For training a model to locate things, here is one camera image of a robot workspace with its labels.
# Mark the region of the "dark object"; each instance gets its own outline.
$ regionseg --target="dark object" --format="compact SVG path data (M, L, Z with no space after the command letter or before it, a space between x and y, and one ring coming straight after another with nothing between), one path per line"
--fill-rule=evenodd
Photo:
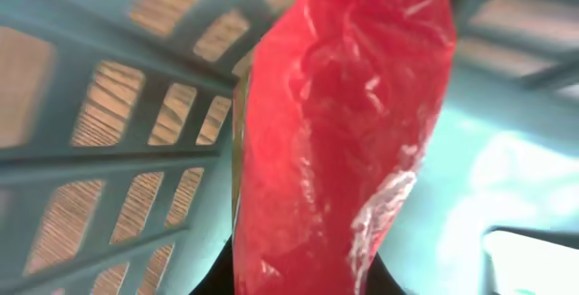
M233 295L233 256L231 238L223 247L207 276L190 295ZM404 295L377 255L368 272L365 295Z

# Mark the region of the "plastic wrap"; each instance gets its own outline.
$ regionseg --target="plastic wrap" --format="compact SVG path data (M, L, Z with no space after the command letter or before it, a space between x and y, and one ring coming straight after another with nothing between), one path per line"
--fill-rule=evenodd
M441 110L448 0L297 0L256 49L237 295L364 294Z

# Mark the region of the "plastic bag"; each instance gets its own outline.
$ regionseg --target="plastic bag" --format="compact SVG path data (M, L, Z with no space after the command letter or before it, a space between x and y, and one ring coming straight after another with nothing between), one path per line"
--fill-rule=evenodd
M237 295L364 294L441 110L449 0L297 0L256 49Z

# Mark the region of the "red plastic bag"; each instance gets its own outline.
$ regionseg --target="red plastic bag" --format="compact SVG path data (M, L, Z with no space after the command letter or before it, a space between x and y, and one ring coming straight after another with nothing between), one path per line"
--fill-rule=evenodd
M255 53L237 295L362 295L455 45L448 0L297 0Z

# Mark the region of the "red plastic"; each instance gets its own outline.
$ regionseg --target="red plastic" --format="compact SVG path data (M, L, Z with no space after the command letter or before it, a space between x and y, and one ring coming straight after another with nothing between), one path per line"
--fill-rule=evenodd
M255 53L237 295L362 295L448 84L448 0L297 0Z

